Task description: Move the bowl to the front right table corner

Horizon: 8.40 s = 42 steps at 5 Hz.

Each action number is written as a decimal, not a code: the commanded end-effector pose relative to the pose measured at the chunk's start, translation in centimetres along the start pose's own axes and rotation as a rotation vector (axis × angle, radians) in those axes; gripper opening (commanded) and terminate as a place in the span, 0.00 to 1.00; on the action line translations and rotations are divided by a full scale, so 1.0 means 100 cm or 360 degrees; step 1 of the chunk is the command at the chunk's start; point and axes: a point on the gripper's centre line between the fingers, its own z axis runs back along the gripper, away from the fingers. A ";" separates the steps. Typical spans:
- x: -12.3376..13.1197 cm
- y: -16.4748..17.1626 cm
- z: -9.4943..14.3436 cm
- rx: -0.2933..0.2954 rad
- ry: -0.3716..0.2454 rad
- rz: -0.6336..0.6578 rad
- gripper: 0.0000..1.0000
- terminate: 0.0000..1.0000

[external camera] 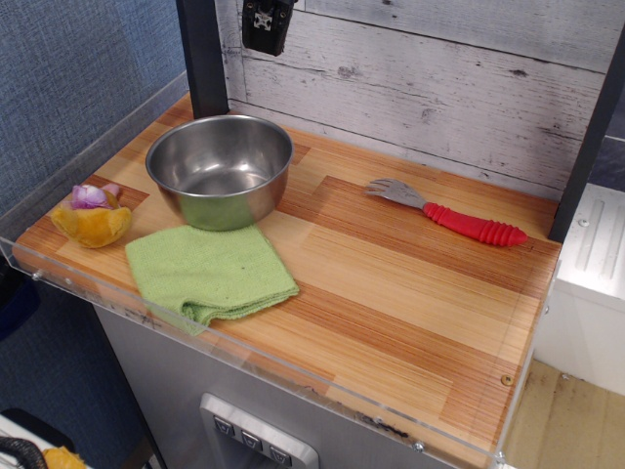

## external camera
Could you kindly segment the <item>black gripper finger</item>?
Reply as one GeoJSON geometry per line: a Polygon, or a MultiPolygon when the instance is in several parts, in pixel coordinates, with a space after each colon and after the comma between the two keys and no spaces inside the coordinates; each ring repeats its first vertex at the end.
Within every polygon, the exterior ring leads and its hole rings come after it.
{"type": "Polygon", "coordinates": [[[295,4],[294,0],[244,1],[243,46],[271,56],[281,55],[295,4]]]}

